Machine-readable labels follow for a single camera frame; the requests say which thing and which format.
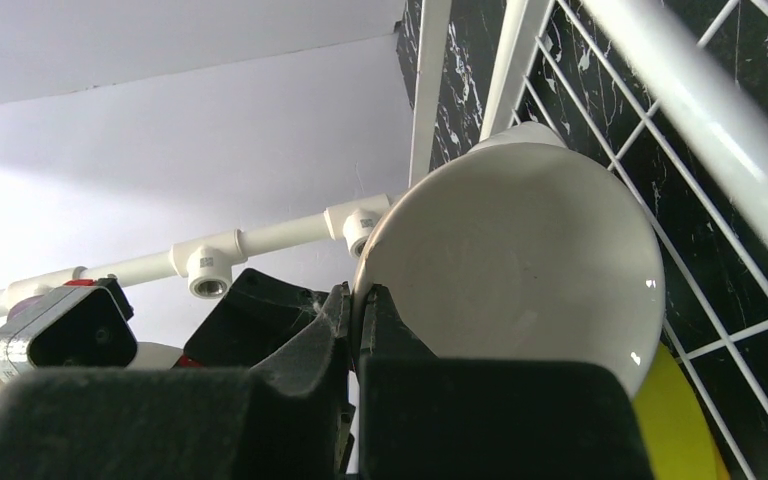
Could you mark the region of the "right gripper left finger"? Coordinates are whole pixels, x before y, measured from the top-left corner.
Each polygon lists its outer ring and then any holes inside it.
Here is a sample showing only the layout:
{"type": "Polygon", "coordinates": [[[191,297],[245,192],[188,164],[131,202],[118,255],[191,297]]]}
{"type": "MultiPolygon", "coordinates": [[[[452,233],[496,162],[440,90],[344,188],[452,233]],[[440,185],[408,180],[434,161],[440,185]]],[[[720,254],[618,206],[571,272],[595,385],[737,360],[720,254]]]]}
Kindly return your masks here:
{"type": "Polygon", "coordinates": [[[0,392],[0,479],[338,479],[349,289],[252,366],[54,368],[0,392]]]}

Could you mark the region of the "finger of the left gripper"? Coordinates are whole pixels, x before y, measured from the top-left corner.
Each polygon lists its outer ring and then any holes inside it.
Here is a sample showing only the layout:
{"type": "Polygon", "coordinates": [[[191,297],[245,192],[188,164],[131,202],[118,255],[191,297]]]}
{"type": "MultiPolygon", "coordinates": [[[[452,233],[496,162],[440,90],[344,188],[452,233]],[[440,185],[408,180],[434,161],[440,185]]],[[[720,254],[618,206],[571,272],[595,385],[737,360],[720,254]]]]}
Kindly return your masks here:
{"type": "Polygon", "coordinates": [[[184,367],[252,367],[310,324],[328,294],[245,269],[182,353],[184,367]]]}

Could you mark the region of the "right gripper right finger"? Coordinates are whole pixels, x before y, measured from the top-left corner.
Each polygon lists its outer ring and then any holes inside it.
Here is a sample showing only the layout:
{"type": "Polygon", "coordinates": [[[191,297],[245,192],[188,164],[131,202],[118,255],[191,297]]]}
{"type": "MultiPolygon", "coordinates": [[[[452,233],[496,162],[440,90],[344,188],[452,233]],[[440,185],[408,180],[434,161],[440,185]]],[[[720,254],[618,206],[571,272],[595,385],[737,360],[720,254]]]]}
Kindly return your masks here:
{"type": "Polygon", "coordinates": [[[631,401],[583,362],[435,356],[374,286],[360,320],[363,479],[650,479],[631,401]]]}

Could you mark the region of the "cream white bowl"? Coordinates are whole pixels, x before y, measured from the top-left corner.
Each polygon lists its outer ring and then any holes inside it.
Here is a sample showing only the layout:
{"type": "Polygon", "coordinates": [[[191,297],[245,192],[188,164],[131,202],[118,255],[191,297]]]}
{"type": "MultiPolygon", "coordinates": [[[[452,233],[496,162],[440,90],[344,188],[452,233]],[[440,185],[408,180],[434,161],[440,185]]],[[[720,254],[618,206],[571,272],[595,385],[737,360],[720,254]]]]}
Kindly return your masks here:
{"type": "Polygon", "coordinates": [[[366,241],[355,312],[377,285],[437,356],[591,363],[629,395],[665,318],[640,202],[597,162],[547,144],[475,149],[409,189],[366,241]]]}

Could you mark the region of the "yellow green bowl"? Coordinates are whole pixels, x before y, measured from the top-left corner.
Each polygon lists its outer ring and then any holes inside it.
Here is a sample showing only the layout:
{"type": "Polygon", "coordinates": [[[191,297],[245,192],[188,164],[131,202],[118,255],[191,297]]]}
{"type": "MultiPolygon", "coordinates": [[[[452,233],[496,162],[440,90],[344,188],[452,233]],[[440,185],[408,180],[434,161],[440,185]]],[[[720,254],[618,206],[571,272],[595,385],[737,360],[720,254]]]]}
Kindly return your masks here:
{"type": "Polygon", "coordinates": [[[656,479],[728,479],[703,409],[669,349],[660,344],[632,401],[656,479]]]}

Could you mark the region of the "grey white bowl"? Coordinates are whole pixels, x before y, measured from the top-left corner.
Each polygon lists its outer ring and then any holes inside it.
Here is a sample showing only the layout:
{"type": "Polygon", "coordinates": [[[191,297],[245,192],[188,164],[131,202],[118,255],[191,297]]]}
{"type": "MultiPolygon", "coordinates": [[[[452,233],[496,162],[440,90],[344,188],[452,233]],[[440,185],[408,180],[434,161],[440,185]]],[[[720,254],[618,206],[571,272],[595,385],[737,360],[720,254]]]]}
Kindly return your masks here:
{"type": "Polygon", "coordinates": [[[496,145],[520,143],[552,145],[560,148],[567,148],[567,144],[563,139],[549,126],[539,122],[528,121],[479,141],[469,150],[469,153],[496,145]]]}

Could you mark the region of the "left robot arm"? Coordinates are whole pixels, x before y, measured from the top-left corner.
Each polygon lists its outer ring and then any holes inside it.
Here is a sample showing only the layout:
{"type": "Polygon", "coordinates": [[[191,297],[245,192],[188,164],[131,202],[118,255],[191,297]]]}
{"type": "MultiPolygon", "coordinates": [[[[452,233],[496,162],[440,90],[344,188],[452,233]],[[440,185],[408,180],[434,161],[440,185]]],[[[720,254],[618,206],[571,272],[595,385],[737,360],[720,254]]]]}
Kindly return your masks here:
{"type": "Polygon", "coordinates": [[[0,327],[0,381],[40,368],[249,368],[310,324],[327,295],[244,270],[184,346],[140,342],[112,278],[70,280],[20,301],[0,327]]]}

